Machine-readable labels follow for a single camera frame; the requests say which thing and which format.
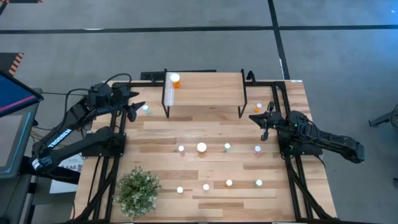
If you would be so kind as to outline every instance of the white cap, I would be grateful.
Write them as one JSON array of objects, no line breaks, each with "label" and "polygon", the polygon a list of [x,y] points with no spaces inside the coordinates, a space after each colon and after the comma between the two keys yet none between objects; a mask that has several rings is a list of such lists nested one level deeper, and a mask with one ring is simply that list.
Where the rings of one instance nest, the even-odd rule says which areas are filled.
[{"label": "white cap", "polygon": [[260,146],[255,146],[255,147],[254,147],[254,150],[255,150],[256,152],[259,152],[259,151],[261,151],[261,147],[260,147]]},{"label": "white cap", "polygon": [[177,73],[172,73],[172,74],[170,75],[170,80],[171,80],[172,82],[178,82],[178,81],[180,80],[180,75],[177,74]]},{"label": "white cap", "polygon": [[197,147],[197,149],[198,149],[199,152],[204,152],[204,151],[206,151],[206,148],[207,148],[207,146],[206,146],[206,144],[203,143],[203,142],[199,143],[199,144],[198,144],[198,147]]},{"label": "white cap", "polygon": [[256,180],[256,185],[261,186],[262,185],[262,180]]},{"label": "white cap", "polygon": [[203,184],[203,190],[209,190],[209,185],[208,184]]},{"label": "white cap", "polygon": [[182,193],[182,192],[184,192],[184,189],[182,189],[182,187],[177,187],[177,192]]},{"label": "white cap", "polygon": [[231,186],[232,185],[232,180],[226,180],[225,183],[226,183],[227,186]]}]

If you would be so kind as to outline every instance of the computer monitor screen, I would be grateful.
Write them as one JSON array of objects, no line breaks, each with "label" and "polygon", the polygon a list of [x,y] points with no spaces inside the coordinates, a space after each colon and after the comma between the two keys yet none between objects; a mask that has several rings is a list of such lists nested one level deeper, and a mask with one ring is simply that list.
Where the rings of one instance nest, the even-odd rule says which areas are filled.
[{"label": "computer monitor screen", "polygon": [[12,75],[0,71],[0,118],[38,103],[43,97],[16,80]]}]

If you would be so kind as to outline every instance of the wooden table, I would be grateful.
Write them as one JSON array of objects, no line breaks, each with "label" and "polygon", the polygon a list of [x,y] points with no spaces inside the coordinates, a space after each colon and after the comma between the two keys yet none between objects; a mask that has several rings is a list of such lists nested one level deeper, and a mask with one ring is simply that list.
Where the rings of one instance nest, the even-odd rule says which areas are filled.
[{"label": "wooden table", "polygon": [[246,106],[244,74],[240,72],[178,72],[180,87],[174,88],[171,74],[165,76],[162,99],[166,116],[170,106],[237,106],[241,117]]},{"label": "wooden table", "polygon": [[[303,83],[285,82],[291,110],[301,111],[311,119]],[[285,162],[280,158],[276,132],[269,130],[268,140],[261,142],[262,131],[248,118],[254,114],[256,103],[267,105],[272,101],[271,87],[247,87],[248,109],[241,119],[236,116],[236,108],[225,106],[174,106],[168,119],[162,109],[162,87],[140,87],[134,88],[134,91],[140,95],[132,101],[146,101],[152,113],[146,115],[139,110],[137,121],[126,124],[127,146],[120,159],[118,178],[128,174],[135,166],[141,166],[159,175],[162,185],[156,200],[156,213],[149,213],[136,222],[295,220]],[[109,125],[109,120],[110,115],[97,118],[93,130]],[[197,153],[199,142],[207,144],[206,154]],[[226,142],[231,144],[229,152],[223,149]],[[176,152],[179,145],[185,146],[183,156]],[[262,147],[259,156],[253,154],[255,145]],[[87,158],[83,164],[75,199],[76,214],[86,207],[96,160],[94,157]],[[302,160],[309,191],[325,211],[335,217],[322,163],[314,156],[302,156]],[[93,192],[98,186],[99,173]],[[225,187],[226,179],[233,180],[232,187]],[[254,186],[256,179],[263,181],[262,187]],[[203,184],[208,184],[210,190],[203,191]],[[176,192],[179,186],[185,189],[181,195]],[[302,194],[299,190],[297,192],[300,211],[306,217]],[[106,192],[100,218],[104,217],[107,198]],[[111,222],[131,221],[120,213],[118,205],[113,205]]]}]

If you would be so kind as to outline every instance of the green plant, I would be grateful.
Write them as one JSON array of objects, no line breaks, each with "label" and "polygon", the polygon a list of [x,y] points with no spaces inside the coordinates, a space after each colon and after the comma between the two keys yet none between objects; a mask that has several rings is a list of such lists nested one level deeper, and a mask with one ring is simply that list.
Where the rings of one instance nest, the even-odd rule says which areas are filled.
[{"label": "green plant", "polygon": [[114,203],[121,213],[133,220],[155,209],[155,199],[160,190],[159,178],[136,167],[117,183]]}]

